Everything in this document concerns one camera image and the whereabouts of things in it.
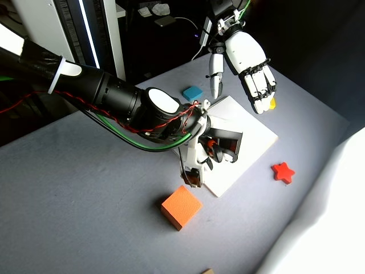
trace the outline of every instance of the table surface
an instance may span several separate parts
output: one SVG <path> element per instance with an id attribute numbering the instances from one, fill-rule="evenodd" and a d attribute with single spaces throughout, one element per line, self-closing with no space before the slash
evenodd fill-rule
<path id="1" fill-rule="evenodd" d="M 140 84 L 186 102 L 211 99 L 209 56 Z M 190 189 L 202 210 L 177 232 L 160 203 L 183 181 L 172 152 L 139 151 L 80 112 L 0 148 L 0 273 L 252 273 L 338 144 L 347 121 L 273 70 L 277 108 L 254 114 L 225 66 L 224 94 L 279 139 L 222 197 Z M 293 183 L 273 179 L 286 161 Z"/>

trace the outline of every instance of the black tape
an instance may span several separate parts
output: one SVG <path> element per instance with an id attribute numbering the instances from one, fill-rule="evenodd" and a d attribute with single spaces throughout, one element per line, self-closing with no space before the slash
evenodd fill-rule
<path id="1" fill-rule="evenodd" d="M 27 38 L 24 40 L 23 52 L 19 62 L 39 76 L 47 80 L 53 80 L 61 60 L 61 56 L 46 50 Z"/>

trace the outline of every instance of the red star-shaped block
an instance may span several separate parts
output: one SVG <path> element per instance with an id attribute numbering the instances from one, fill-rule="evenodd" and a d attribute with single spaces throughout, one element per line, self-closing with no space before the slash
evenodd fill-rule
<path id="1" fill-rule="evenodd" d="M 291 177 L 295 174 L 295 171 L 291 170 L 285 162 L 275 164 L 271 168 L 275 172 L 275 180 L 282 180 L 286 184 L 291 183 Z"/>

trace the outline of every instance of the zip tie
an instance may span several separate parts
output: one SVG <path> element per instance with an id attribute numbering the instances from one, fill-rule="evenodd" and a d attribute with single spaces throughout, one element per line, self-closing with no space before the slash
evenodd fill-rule
<path id="1" fill-rule="evenodd" d="M 52 80 L 51 86 L 50 86 L 50 88 L 48 89 L 48 94 L 52 94 L 52 92 L 53 92 L 53 90 L 54 90 L 54 88 L 55 88 L 55 86 L 56 86 L 56 84 L 57 84 L 57 81 L 58 81 L 58 79 L 59 79 L 59 76 L 61 75 L 62 67 L 63 67 L 63 65 L 64 65 L 65 63 L 66 63 L 66 58 L 65 58 L 65 57 L 62 57 L 61 62 L 60 62 L 59 66 L 58 66 L 58 69 L 57 69 L 57 71 L 56 71 L 56 74 L 55 74 L 55 76 L 53 77 L 53 80 Z"/>

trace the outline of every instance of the green cable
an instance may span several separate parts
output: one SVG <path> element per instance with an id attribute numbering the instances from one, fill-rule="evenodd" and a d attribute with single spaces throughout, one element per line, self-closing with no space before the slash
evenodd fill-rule
<path id="1" fill-rule="evenodd" d="M 104 116 L 101 116 L 99 114 L 96 114 L 96 116 L 108 127 L 110 128 L 112 131 L 114 131 L 115 133 L 117 133 L 120 137 L 122 137 L 123 139 L 128 140 L 129 142 L 133 143 L 135 146 L 139 147 L 139 148 L 144 148 L 144 149 L 148 149 L 148 150 L 168 150 L 171 148 L 175 148 L 177 146 L 182 145 L 183 143 L 185 143 L 190 137 L 191 134 L 188 133 L 186 134 L 184 137 L 182 137 L 179 141 L 174 142 L 172 144 L 168 144 L 167 146 L 162 146 L 162 147 L 148 147 L 144 144 L 138 143 L 136 141 L 134 141 L 133 139 L 129 138 L 128 136 L 124 135 L 122 132 L 120 132 L 115 126 L 113 126 Z"/>
<path id="2" fill-rule="evenodd" d="M 238 17 L 238 19 L 241 19 L 242 16 L 244 16 L 244 13 L 245 13 L 245 11 L 246 11 L 246 9 L 247 9 L 247 7 L 249 6 L 250 3 L 251 3 L 251 0 L 248 0 L 246 6 L 242 9 L 240 17 Z"/>
<path id="3" fill-rule="evenodd" d="M 0 76 L 0 82 L 2 82 L 2 81 L 10 81 L 10 80 L 13 80 L 13 79 L 10 78 L 10 77 L 7 77 L 7 76 Z"/>

